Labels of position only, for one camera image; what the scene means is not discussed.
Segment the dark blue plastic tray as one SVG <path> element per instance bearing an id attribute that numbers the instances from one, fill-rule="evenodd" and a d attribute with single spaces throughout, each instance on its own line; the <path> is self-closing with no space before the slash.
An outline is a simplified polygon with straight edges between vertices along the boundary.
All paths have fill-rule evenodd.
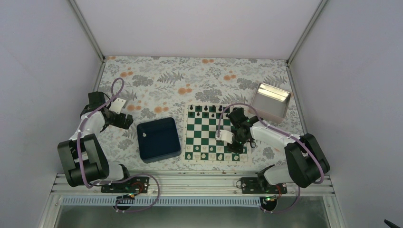
<path id="1" fill-rule="evenodd" d="M 144 163 L 158 162 L 181 155 L 182 147 L 172 117 L 141 123 L 136 127 L 138 148 Z"/>

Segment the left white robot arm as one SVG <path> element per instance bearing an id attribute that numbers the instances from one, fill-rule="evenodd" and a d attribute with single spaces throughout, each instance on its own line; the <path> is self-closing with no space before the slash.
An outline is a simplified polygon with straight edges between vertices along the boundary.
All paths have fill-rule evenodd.
<path id="1" fill-rule="evenodd" d="M 112 125 L 124 130 L 133 123 L 130 114 L 122 113 L 126 100 L 115 98 L 107 103 L 103 92 L 88 94 L 89 103 L 80 114 L 76 132 L 58 144 L 57 150 L 66 180 L 71 187 L 111 183 L 120 192 L 132 187 L 128 169 L 119 163 L 109 162 L 97 139 L 99 133 Z"/>

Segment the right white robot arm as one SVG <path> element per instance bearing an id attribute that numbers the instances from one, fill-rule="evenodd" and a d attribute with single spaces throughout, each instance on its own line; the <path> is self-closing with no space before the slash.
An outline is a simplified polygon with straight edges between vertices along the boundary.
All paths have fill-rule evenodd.
<path id="1" fill-rule="evenodd" d="M 324 181 L 330 165 L 314 135 L 306 133 L 295 137 L 258 116 L 247 117 L 243 108 L 235 108 L 228 118 L 235 127 L 229 132 L 232 138 L 224 139 L 229 151 L 241 153 L 244 144 L 261 141 L 286 157 L 285 164 L 270 165 L 258 173 L 257 186 L 262 193 L 270 193 L 281 183 L 294 183 L 306 188 Z"/>

